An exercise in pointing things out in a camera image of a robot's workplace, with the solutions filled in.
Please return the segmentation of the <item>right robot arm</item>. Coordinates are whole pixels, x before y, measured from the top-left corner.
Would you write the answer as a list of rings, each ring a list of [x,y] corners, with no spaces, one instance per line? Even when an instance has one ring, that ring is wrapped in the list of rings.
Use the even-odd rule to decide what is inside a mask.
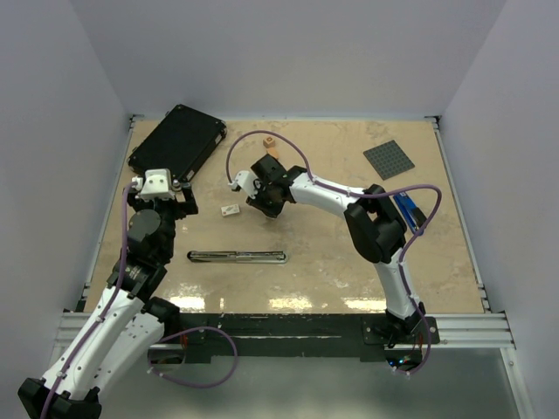
[[[284,168],[270,155],[235,176],[232,189],[247,194],[246,202],[265,216],[276,218],[285,203],[306,204],[338,216],[348,227],[357,253],[371,262],[386,299],[387,334],[401,343],[420,332],[424,305],[415,292],[405,261],[407,227],[384,189],[356,189],[309,175],[303,167]]]

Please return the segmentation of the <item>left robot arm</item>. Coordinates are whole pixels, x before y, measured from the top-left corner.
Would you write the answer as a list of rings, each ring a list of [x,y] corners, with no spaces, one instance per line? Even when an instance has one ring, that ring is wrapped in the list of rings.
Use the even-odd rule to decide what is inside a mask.
[[[17,395],[31,418],[98,418],[109,390],[148,351],[181,332],[178,309],[154,297],[174,252],[176,221],[198,212],[191,186],[127,185],[121,215],[121,254],[107,287],[68,348]]]

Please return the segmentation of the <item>grey metal stapler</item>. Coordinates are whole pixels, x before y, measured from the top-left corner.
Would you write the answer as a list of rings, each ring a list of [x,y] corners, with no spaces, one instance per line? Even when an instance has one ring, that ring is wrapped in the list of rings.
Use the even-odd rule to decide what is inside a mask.
[[[288,257],[284,251],[189,251],[187,258],[193,263],[284,264]]]

